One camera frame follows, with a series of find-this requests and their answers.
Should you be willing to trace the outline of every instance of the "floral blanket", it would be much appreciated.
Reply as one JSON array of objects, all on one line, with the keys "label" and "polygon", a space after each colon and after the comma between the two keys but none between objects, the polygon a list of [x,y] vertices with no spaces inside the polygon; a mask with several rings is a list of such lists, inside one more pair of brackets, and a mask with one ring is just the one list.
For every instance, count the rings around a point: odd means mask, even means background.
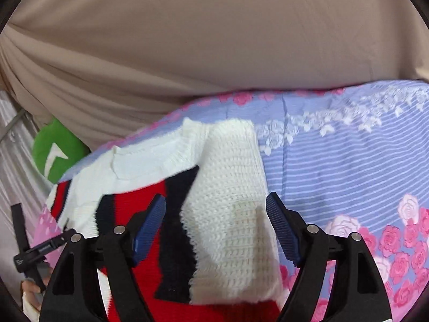
[{"label": "floral blanket", "polygon": [[[62,181],[114,145],[178,128],[241,118],[257,131],[269,191],[327,233],[362,234],[399,322],[429,278],[429,85],[381,81],[332,91],[248,91],[204,98],[148,129],[101,147]],[[284,296],[297,270],[280,251]],[[327,266],[313,322],[327,307],[335,262]]]}]

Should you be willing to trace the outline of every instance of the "human hand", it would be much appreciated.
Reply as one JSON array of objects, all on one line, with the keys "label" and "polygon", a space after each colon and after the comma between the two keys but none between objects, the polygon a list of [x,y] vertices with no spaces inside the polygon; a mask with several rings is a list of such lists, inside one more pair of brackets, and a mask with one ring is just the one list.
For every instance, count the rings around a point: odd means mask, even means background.
[{"label": "human hand", "polygon": [[[49,268],[48,276],[43,279],[44,285],[46,286],[48,285],[49,280],[51,279],[53,270],[54,269]],[[33,306],[33,308],[35,308],[37,311],[40,312],[40,309],[42,306],[40,305],[39,301],[37,300],[37,297],[35,296],[36,293],[40,293],[40,287],[37,284],[35,284],[33,281],[28,279],[22,281],[21,287],[22,287],[22,291],[25,293],[27,297],[27,301],[31,304],[31,306]]]}]

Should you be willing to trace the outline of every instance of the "metal screw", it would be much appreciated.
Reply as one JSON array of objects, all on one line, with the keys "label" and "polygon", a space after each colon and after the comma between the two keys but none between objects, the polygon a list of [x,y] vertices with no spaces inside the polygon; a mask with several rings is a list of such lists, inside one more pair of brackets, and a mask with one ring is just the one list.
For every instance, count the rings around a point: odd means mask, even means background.
[{"label": "metal screw", "polygon": [[353,234],[351,234],[351,238],[353,238],[355,241],[362,240],[362,236],[358,232],[353,232]]},{"label": "metal screw", "polygon": [[119,225],[113,229],[113,232],[117,235],[121,235],[125,232],[125,227],[123,225]]},{"label": "metal screw", "polygon": [[82,236],[81,236],[79,233],[75,233],[75,234],[70,238],[70,240],[71,240],[72,242],[79,242],[79,241],[81,240],[81,238],[82,238]]},{"label": "metal screw", "polygon": [[319,228],[313,224],[308,225],[307,230],[308,230],[308,232],[311,232],[311,233],[318,233],[319,232]]}]

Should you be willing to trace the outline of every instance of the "white lace pattern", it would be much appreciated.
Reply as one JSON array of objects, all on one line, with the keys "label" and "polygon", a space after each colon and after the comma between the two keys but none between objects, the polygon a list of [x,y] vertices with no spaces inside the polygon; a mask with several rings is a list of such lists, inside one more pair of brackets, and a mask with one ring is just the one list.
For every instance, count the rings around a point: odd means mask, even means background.
[{"label": "white lace pattern", "polygon": [[423,112],[427,100],[429,100],[427,87],[389,86],[385,91],[363,96],[358,102],[351,102],[341,109],[304,112],[303,115],[287,114],[286,125],[278,120],[269,120],[263,125],[256,125],[258,139],[263,142],[260,150],[269,156],[274,149],[284,145],[285,139],[289,145],[292,144],[300,132],[318,130],[321,136],[334,133],[335,122],[348,126],[356,123],[358,130],[371,133],[374,127],[382,125],[383,114],[394,112],[396,117],[399,117],[404,112],[405,106],[415,106],[417,110]]}]

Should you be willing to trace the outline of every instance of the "metal rod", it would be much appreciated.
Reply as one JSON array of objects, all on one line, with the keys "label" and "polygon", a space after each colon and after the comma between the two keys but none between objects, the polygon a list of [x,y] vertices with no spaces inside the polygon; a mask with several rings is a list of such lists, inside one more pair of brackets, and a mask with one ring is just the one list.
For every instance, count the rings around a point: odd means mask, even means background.
[{"label": "metal rod", "polygon": [[6,127],[4,128],[3,132],[0,132],[0,143],[2,140],[6,137],[7,133],[16,125],[16,123],[21,119],[22,116],[25,114],[25,109],[21,109],[18,114],[10,121]]}]

